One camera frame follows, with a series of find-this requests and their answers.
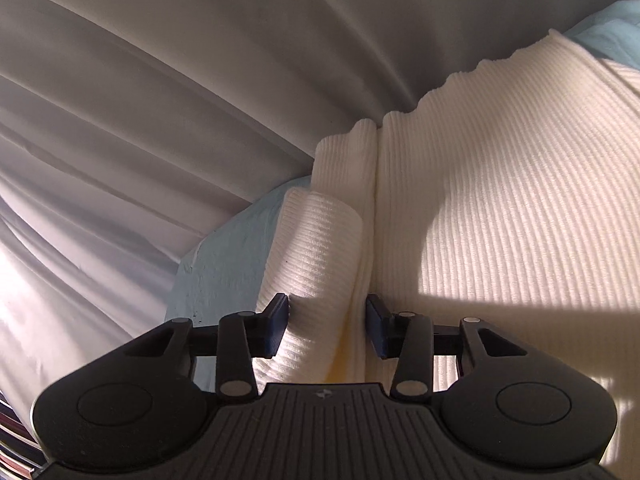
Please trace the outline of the beige pleated curtain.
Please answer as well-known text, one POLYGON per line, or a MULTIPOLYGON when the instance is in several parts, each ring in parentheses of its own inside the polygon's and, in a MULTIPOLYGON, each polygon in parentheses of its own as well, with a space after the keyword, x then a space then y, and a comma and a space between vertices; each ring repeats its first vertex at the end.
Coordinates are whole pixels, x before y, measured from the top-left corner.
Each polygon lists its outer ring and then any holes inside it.
POLYGON ((322 138, 618 0, 1 0, 1 391, 158 324, 322 138))

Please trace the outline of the striped fabric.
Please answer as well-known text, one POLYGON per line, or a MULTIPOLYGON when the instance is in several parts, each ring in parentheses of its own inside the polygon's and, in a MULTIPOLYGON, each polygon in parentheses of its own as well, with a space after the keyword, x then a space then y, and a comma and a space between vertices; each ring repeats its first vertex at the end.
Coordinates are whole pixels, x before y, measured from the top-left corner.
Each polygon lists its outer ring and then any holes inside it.
POLYGON ((5 396, 1 396, 0 411, 1 478, 32 479, 47 463, 42 449, 17 417, 5 396))

